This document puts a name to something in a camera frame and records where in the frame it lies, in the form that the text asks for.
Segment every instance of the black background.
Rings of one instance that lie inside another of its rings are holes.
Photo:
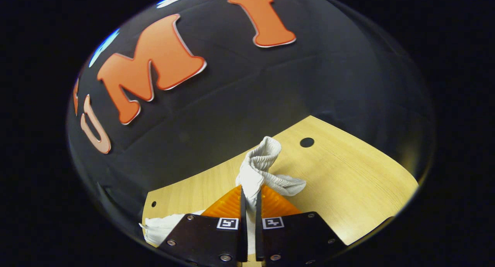
[[[12,208],[3,231],[12,234],[4,251],[15,265],[171,266],[97,212],[71,167],[64,138],[80,66],[115,28],[157,1],[2,0],[5,142],[12,142],[6,151],[13,163],[6,177],[19,189],[4,192]],[[483,165],[493,139],[493,0],[339,1],[410,53],[432,93],[439,133],[435,165],[415,201],[335,265],[487,265],[493,229],[483,205],[493,186],[492,170]]]

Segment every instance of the screw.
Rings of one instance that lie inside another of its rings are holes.
[[[232,260],[232,257],[229,255],[221,255],[220,260],[221,261],[230,261],[230,260]]]

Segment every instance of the orange letter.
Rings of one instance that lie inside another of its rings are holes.
[[[175,22],[180,15],[170,15],[148,26],[138,39],[134,59],[112,54],[98,72],[113,103],[120,122],[129,124],[141,111],[137,100],[129,100],[124,89],[145,101],[154,97],[150,68],[153,63],[161,90],[172,89],[203,71],[205,59],[191,54],[182,41]]]
[[[273,0],[228,0],[244,9],[256,29],[253,43],[258,47],[268,48],[290,44],[295,35],[288,31],[270,3]]]
[[[76,85],[74,85],[74,91],[72,91],[72,99],[74,99],[74,110],[76,110],[77,116],[77,106],[79,102],[79,98],[77,97],[77,92],[79,91],[79,78],[77,78]]]
[[[110,152],[110,139],[108,138],[108,135],[106,134],[105,130],[103,127],[101,127],[101,124],[99,123],[98,119],[94,115],[94,112],[92,111],[91,104],[90,104],[90,95],[86,95],[86,99],[84,100],[84,113],[81,115],[81,128],[83,131],[86,133],[86,136],[90,140],[90,142],[98,149],[103,154],[108,154]],[[90,130],[88,123],[86,123],[86,118],[84,114],[87,114],[88,117],[91,120],[91,123],[93,124],[94,128],[97,130],[99,134],[99,140],[93,135],[92,131]]]

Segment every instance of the orange soft finger pad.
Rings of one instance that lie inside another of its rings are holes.
[[[240,218],[241,217],[241,188],[239,185],[230,190],[223,197],[206,209],[202,216],[216,218]]]
[[[276,218],[302,212],[269,186],[261,187],[261,217]]]

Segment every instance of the wooden table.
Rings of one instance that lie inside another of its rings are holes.
[[[299,144],[306,137],[314,139],[311,147]],[[309,116],[273,138],[281,143],[282,152],[269,172],[307,181],[301,193],[286,198],[303,212],[318,212],[346,245],[397,214],[418,187],[414,177],[390,157],[315,117]],[[248,151],[149,192],[143,223],[145,218],[206,209],[235,187]],[[243,266],[260,266],[260,262],[253,262],[254,255],[249,255],[249,260]]]

